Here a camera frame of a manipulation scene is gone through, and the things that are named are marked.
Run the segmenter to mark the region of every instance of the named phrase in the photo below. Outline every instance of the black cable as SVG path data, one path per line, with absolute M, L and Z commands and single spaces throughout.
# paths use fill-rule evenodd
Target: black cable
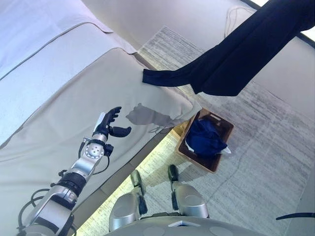
M 32 195 L 31 195 L 31 204 L 33 205 L 33 207 L 36 206 L 35 204 L 35 200 L 34 200 L 34 196 L 39 193 L 39 192 L 44 192 L 44 191 L 49 191 L 50 189 L 49 188 L 42 188 L 42 189 L 39 189 L 37 191 L 35 191 Z
M 40 197 L 34 198 L 33 201 L 40 200 L 40 199 L 42 199 L 43 197 L 44 197 L 44 196 L 40 196 Z M 32 204 L 32 201 L 27 202 L 27 203 L 22 207 L 22 209 L 20 210 L 20 213 L 19 213 L 19 216 L 18 216 L 18 224 L 19 224 L 19 227 L 17 228 L 17 229 L 19 230 L 19 232 L 25 228 L 25 226 L 23 225 L 23 222 L 22 222 L 22 215 L 23 215 L 23 212 L 25 211 L 25 209 L 26 209 L 30 204 Z
M 303 213 L 294 213 L 289 215 L 284 215 L 276 218 L 276 220 L 288 219 L 288 218 L 315 218 L 315 213 L 312 212 L 303 212 Z
M 85 142 L 82 142 L 80 145 L 79 152 L 78 152 L 78 159 L 80 159 L 80 157 L 81 157 L 81 151 L 82 151 L 82 148 L 84 147 L 84 144 L 85 144 Z
M 104 172 L 104 171 L 106 171 L 106 169 L 108 168 L 108 166 L 109 166 L 109 156 L 107 156 L 107 166 L 105 167 L 105 169 L 102 170 L 102 171 L 99 171 L 99 172 L 94 173 L 93 176 L 94 176 L 94 175 L 97 175 L 97 174 L 100 174 L 100 173 L 102 173 L 102 172 Z
M 73 230 L 74 236 L 76 236 L 77 235 L 77 229 L 73 225 L 71 225 L 70 228 Z

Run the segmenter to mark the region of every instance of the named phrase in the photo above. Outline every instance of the wooden basket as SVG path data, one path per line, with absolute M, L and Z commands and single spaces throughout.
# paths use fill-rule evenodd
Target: wooden basket
M 225 143 L 227 142 L 234 125 L 226 121 L 225 119 L 219 117 L 218 115 L 202 108 L 200 112 L 198 112 L 193 118 L 190 119 L 188 125 L 186 126 L 185 130 L 181 135 L 178 144 L 176 145 L 175 151 L 180 155 L 187 157 L 191 162 L 201 166 L 202 168 L 205 168 L 207 171 L 211 173 L 214 173 L 217 170 L 218 165 L 220 163 L 221 154 L 216 154 L 213 158 L 201 158 L 198 157 L 198 155 L 195 154 L 194 152 L 189 151 L 188 147 L 185 144 L 185 139 L 189 132 L 191 124 L 193 123 L 194 120 L 200 118 L 210 120 L 211 123 L 216 128 L 221 139 Z

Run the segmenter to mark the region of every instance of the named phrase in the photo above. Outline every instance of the gray rug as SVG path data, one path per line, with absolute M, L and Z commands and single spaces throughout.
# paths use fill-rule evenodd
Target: gray rug
M 139 53 L 159 70 L 174 70 L 203 50 L 163 27 Z M 179 137 L 171 132 L 138 167 L 147 186 L 147 215 L 172 211 L 167 166 L 173 163 L 180 180 L 203 195 L 210 218 L 284 236 L 290 220 L 275 219 L 295 213 L 304 191 L 315 162 L 314 122 L 254 82 L 237 97 L 195 95 L 190 86 L 180 89 L 235 125 L 228 140 L 232 154 L 223 156 L 218 171 L 211 174 L 174 152 Z M 104 235 L 115 200 L 130 189 L 127 179 L 78 235 Z

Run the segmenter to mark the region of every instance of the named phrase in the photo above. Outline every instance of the blue cloth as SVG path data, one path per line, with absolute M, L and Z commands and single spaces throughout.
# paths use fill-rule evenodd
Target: blue cloth
M 200 157 L 213 157 L 227 147 L 209 120 L 195 120 L 186 137 L 187 144 Z
M 315 0 L 269 0 L 219 45 L 175 70 L 143 70 L 143 82 L 236 96 L 300 31 L 315 25 Z

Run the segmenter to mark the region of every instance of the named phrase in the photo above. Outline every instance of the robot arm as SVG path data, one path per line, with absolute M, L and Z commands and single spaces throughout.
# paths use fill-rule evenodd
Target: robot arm
M 83 139 L 79 159 L 27 216 L 22 229 L 19 227 L 19 236 L 67 235 L 74 219 L 71 212 L 83 187 L 93 175 L 101 158 L 109 157 L 113 151 L 114 147 L 106 144 L 108 135 L 125 137 L 131 132 L 131 127 L 124 129 L 110 126 L 118 117 L 120 109 L 121 107 L 116 107 L 110 110 L 96 126 L 92 138 Z

